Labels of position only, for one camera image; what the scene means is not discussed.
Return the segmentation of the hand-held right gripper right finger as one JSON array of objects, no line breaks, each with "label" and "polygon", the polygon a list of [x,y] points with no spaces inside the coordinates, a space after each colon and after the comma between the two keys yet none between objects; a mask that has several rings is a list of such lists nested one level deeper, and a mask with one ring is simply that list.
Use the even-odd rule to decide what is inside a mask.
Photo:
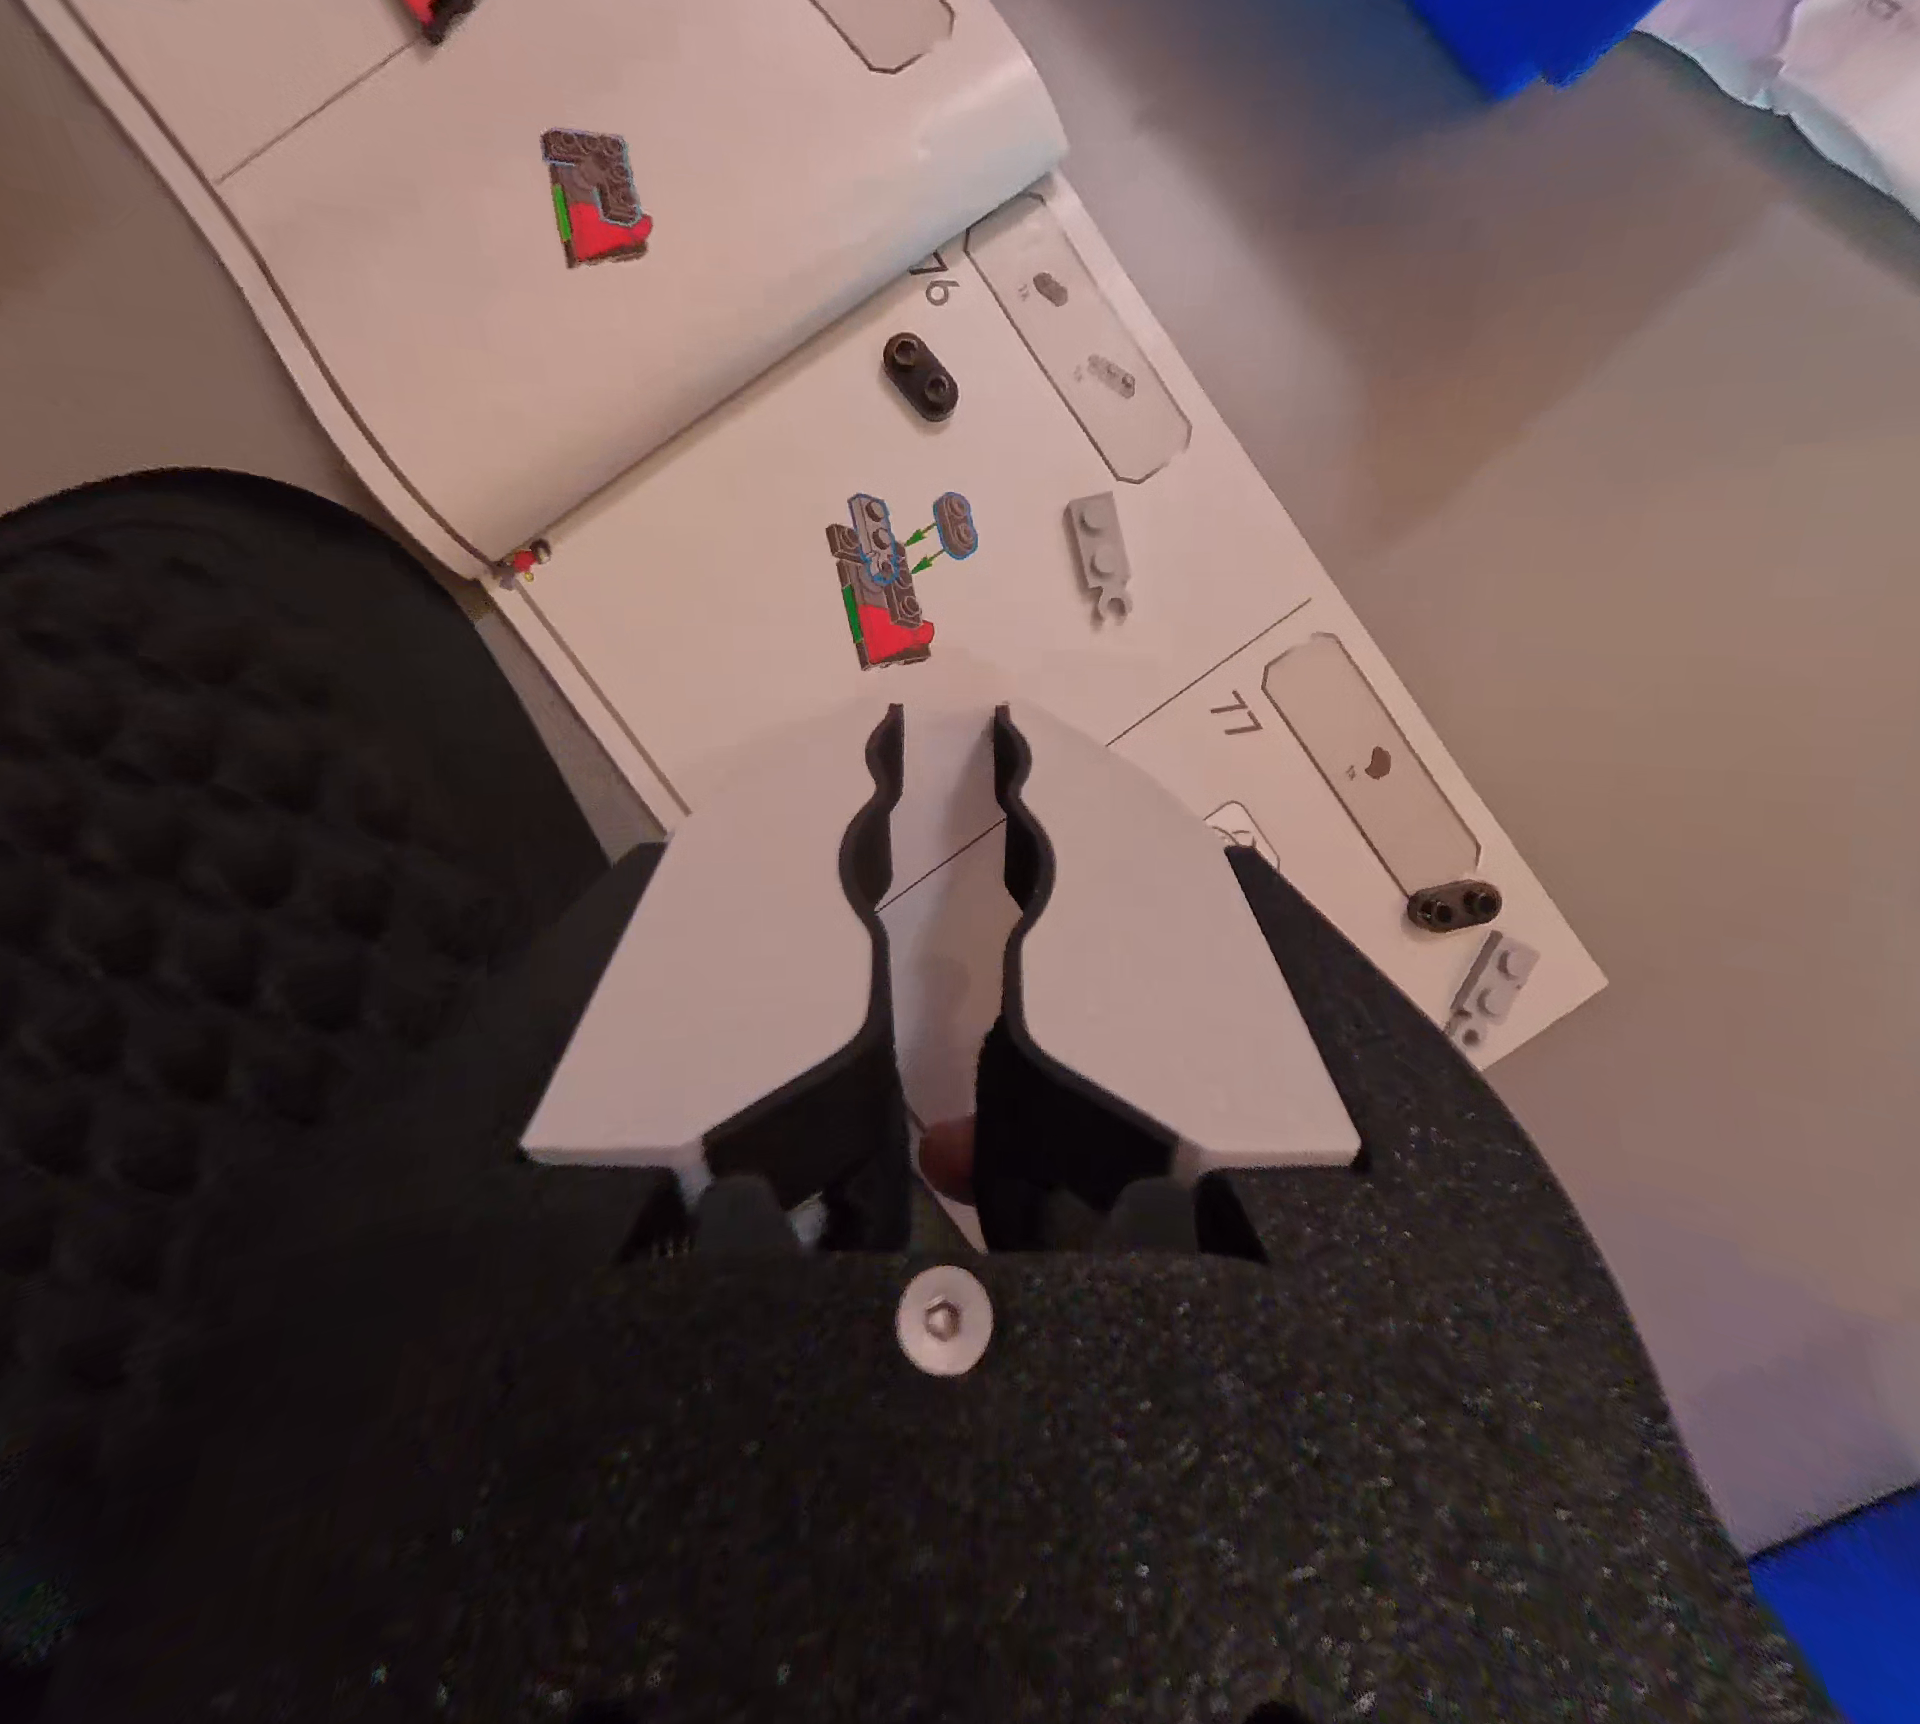
[{"label": "hand-held right gripper right finger", "polygon": [[1365,1140],[1224,840],[1035,703],[993,715],[1017,906],[974,1082],[984,1232],[1110,1217],[1136,1183],[1348,1169]]}]

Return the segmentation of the white instruction booklet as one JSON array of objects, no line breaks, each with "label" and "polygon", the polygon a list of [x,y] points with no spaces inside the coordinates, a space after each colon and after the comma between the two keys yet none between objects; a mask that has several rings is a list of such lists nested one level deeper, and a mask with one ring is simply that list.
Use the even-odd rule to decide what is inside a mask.
[{"label": "white instruction booklet", "polygon": [[[1260,856],[1490,1065],[1603,968],[1385,662],[1063,174],[991,0],[18,0],[302,398],[668,835],[741,751],[902,703],[884,925],[912,1128],[973,1110],[1019,915],[995,715],[1033,703]],[[959,381],[923,419],[916,332]],[[1102,623],[1064,511],[1115,492]],[[1481,878],[1492,924],[1413,891]]]}]

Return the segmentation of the grey brick plate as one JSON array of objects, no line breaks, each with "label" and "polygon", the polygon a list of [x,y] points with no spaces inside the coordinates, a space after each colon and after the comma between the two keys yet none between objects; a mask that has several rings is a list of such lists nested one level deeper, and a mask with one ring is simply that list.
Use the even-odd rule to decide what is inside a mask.
[{"label": "grey brick plate", "polygon": [[1541,953],[1506,929],[1482,937],[1466,976],[1452,994],[1447,1035],[1466,1052],[1481,1052],[1524,992]]},{"label": "grey brick plate", "polygon": [[1079,583],[1102,623],[1124,623],[1134,610],[1134,561],[1115,490],[1077,496],[1064,521]]}]

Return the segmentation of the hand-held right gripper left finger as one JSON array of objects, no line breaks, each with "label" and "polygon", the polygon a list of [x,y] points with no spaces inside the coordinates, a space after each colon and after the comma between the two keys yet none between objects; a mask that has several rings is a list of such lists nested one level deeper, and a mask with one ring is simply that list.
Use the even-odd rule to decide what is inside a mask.
[{"label": "hand-held right gripper left finger", "polygon": [[824,1232],[911,1232],[895,978],[904,708],[854,700],[739,751],[671,832],[521,1134],[543,1165],[735,1177]]}]

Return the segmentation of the black quilted cushion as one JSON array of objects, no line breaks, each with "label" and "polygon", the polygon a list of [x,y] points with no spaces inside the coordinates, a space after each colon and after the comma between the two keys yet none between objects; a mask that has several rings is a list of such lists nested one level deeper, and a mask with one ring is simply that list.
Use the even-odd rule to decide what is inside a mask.
[{"label": "black quilted cushion", "polygon": [[350,511],[4,515],[4,1719],[619,1711],[506,1624],[541,1337],[660,1193],[521,1146],[607,865]]}]

